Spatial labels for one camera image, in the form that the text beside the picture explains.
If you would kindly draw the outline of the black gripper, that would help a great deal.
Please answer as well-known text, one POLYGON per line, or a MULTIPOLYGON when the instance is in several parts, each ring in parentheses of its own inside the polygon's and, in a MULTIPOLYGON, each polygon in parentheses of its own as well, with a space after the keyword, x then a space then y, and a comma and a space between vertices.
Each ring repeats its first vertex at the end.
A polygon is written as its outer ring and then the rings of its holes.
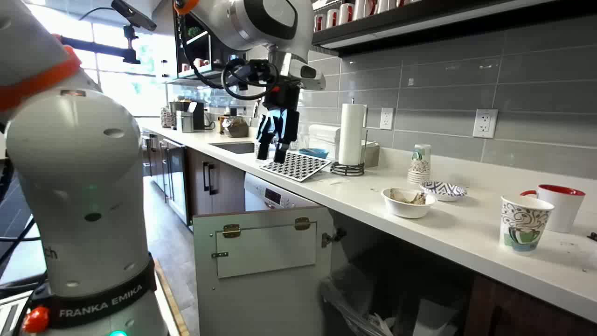
MULTIPOLYGON (((275 130, 278 134, 275 162, 284 162, 290 143, 297 140, 299 128, 299 82, 288 76, 275 78, 265 91, 265 108, 275 119, 275 130)), ((265 160, 269 156, 269 143, 273 140, 273 121, 263 115, 258 127, 258 158, 265 160)))

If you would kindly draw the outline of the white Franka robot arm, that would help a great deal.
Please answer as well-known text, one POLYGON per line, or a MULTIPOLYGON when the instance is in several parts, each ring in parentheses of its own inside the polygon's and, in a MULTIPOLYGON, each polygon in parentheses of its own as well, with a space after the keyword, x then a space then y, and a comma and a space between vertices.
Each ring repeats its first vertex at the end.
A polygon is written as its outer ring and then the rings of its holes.
MULTIPOLYGON (((232 50, 271 58, 232 61, 222 86, 262 84, 269 114, 258 156, 284 160, 297 140, 297 99, 321 87, 308 65, 308 0, 178 0, 232 50)), ((8 158, 38 222, 47 280, 17 336, 168 336, 155 295, 144 222, 140 127, 81 69, 73 48, 49 33, 23 0, 0 2, 2 112, 8 158)))

